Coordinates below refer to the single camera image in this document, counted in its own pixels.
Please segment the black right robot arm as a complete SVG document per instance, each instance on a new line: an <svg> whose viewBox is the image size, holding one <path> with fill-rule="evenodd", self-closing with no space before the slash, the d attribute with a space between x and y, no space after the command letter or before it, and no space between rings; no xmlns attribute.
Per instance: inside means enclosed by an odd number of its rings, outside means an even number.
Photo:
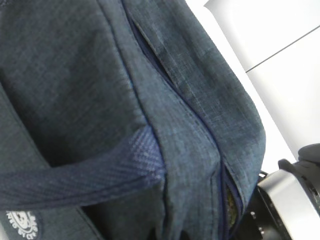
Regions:
<svg viewBox="0 0 320 240"><path fill-rule="evenodd" d="M233 240L320 238L320 145L302 147L298 161L278 161L253 192Z"/></svg>

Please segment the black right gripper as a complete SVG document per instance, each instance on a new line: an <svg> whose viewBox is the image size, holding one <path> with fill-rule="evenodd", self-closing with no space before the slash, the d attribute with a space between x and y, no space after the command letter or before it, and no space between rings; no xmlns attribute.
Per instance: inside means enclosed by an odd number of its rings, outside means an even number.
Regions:
<svg viewBox="0 0 320 240"><path fill-rule="evenodd" d="M285 224L270 197L256 189L236 231L236 240L290 240Z"/></svg>

